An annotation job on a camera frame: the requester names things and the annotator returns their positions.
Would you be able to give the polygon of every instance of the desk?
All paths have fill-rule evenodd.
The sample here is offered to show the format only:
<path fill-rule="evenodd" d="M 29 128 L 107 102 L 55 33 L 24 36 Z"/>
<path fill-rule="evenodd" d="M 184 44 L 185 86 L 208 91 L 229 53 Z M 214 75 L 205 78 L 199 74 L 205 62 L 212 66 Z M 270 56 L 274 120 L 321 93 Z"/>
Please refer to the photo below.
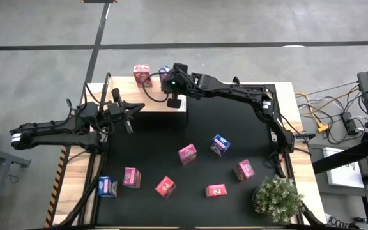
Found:
<path fill-rule="evenodd" d="M 244 84 L 275 84 L 279 108 L 281 113 L 291 122 L 291 124 L 298 130 L 302 131 L 302 122 L 297 109 L 297 104 L 293 92 L 292 83 L 290 82 L 259 82 L 259 83 L 244 83 Z M 91 83 L 89 84 L 96 98 L 100 98 L 102 95 L 103 84 Z M 163 103 L 154 103 L 142 92 L 142 89 L 137 88 L 137 85 L 133 77 L 111 77 L 109 81 L 109 87 L 107 90 L 106 99 L 111 100 L 111 90 L 119 88 L 121 97 L 127 102 L 144 102 L 146 104 L 143 111 L 148 112 L 185 112 L 184 106 L 179 109 L 168 108 Z M 150 94 L 155 98 L 163 98 L 165 95 L 159 91 L 160 82 L 157 78 L 153 79 L 153 88 L 149 90 Z M 295 146 L 307 150 L 307 146 L 302 143 L 295 143 Z M 80 199 L 85 179 L 88 171 L 88 163 L 90 155 L 82 154 L 81 156 L 73 159 L 71 162 L 67 162 L 67 159 L 83 151 L 80 147 L 72 146 L 66 148 L 63 146 L 61 157 L 58 163 L 57 175 L 52 190 L 52 197 L 48 207 L 48 215 L 46 218 L 45 227 L 51 224 L 58 224 L 68 215 L 68 213 L 75 206 Z M 100 156 L 95 156 L 95 168 L 93 173 L 96 173 Z M 315 214 L 322 222 L 326 222 L 323 205 L 321 202 L 318 185 L 312 168 L 311 158 L 308 154 L 295 151 L 291 154 L 291 162 L 294 170 L 294 176 L 296 180 L 296 187 L 298 192 L 305 196 L 304 202 L 308 208 Z M 90 197 L 89 202 L 86 205 L 86 212 L 84 222 L 89 223 L 91 220 L 91 210 L 93 204 L 93 195 Z"/>

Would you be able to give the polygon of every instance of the concrete floor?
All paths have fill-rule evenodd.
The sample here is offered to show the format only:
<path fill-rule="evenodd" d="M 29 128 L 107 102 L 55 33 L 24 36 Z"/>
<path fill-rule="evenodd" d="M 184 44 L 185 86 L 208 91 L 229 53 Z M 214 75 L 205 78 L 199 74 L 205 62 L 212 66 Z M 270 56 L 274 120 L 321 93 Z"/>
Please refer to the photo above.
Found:
<path fill-rule="evenodd" d="M 103 7 L 78 0 L 0 0 L 0 46 L 92 45 Z M 110 7 L 102 44 L 336 41 L 368 41 L 368 0 L 120 0 Z M 58 147 L 11 149 L 8 131 L 63 119 L 66 98 L 79 101 L 90 57 L 91 50 L 0 51 L 0 150 L 32 158 L 29 169 L 12 167 L 20 181 L 6 181 L 0 229 L 43 226 L 59 158 Z M 156 70 L 174 62 L 221 81 L 235 75 L 245 82 L 291 81 L 295 91 L 311 92 L 355 81 L 368 70 L 368 46 L 101 50 L 92 81 L 103 82 L 106 72 L 131 75 L 135 63 Z M 362 115 L 356 105 L 351 112 Z M 313 121 L 302 120 L 313 132 Z M 343 221 L 364 216 L 359 197 L 322 194 L 322 201 L 327 213 Z"/>

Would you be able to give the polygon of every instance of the black table surface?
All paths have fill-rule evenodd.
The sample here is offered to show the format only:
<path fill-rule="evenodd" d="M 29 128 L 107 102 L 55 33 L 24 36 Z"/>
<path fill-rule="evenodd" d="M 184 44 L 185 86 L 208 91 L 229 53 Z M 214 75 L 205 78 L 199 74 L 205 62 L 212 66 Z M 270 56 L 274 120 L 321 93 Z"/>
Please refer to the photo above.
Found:
<path fill-rule="evenodd" d="M 101 226 L 274 226 L 271 218 L 254 212 L 251 195 L 262 180 L 274 176 L 265 167 L 273 151 L 267 125 L 252 107 L 224 98 L 187 100 L 188 125 L 178 113 L 142 113 L 133 121 L 135 132 L 127 135 L 123 125 L 109 136 L 103 176 L 118 181 L 116 198 L 99 198 L 96 224 Z M 139 123 L 148 124 L 144 128 Z M 216 134 L 231 146 L 220 158 L 211 149 Z M 178 150 L 189 144 L 197 149 L 195 161 L 182 166 Z M 239 182 L 233 171 L 249 159 L 256 174 Z M 142 173 L 140 189 L 122 185 L 125 167 Z M 155 187 L 164 176 L 177 188 L 163 198 Z M 205 197 L 208 185 L 225 184 L 228 195 Z"/>

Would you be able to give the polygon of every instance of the green plant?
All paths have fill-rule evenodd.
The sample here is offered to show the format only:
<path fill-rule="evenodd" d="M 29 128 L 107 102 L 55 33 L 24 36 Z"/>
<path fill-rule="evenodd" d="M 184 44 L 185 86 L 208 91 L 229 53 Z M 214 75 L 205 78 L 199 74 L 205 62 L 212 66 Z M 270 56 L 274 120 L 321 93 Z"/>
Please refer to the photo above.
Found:
<path fill-rule="evenodd" d="M 288 224 L 293 215 L 303 210 L 303 195 L 296 190 L 293 180 L 265 178 L 252 195 L 252 204 L 257 213 L 272 216 L 273 221 Z"/>

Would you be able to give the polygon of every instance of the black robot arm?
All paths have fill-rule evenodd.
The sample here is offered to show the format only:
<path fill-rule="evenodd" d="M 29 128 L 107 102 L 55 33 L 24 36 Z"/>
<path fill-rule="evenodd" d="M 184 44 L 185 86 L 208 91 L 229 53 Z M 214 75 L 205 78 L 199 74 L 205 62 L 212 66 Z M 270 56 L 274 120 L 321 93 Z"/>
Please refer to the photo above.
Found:
<path fill-rule="evenodd" d="M 205 74 L 192 73 L 189 75 L 187 69 L 187 65 L 175 63 L 173 69 L 162 81 L 162 91 L 173 95 L 167 101 L 169 107 L 180 106 L 181 100 L 178 99 L 178 94 L 196 99 L 219 96 L 250 104 L 258 119 L 267 123 L 277 136 L 278 152 L 293 152 L 295 137 L 290 130 L 284 128 L 280 114 L 275 112 L 272 92 L 244 88 L 239 82 L 237 84 L 224 84 Z"/>
<path fill-rule="evenodd" d="M 64 121 L 26 123 L 11 130 L 11 146 L 24 150 L 38 145 L 78 145 L 92 152 L 100 144 L 98 133 L 108 134 L 102 131 L 105 127 L 110 127 L 109 132 L 113 132 L 115 122 L 125 122 L 127 131 L 133 132 L 130 120 L 144 107 L 144 103 L 122 101 L 117 88 L 112 90 L 112 95 L 114 103 L 107 103 L 104 111 L 96 103 L 88 102 L 74 109 L 75 114 L 69 114 Z"/>

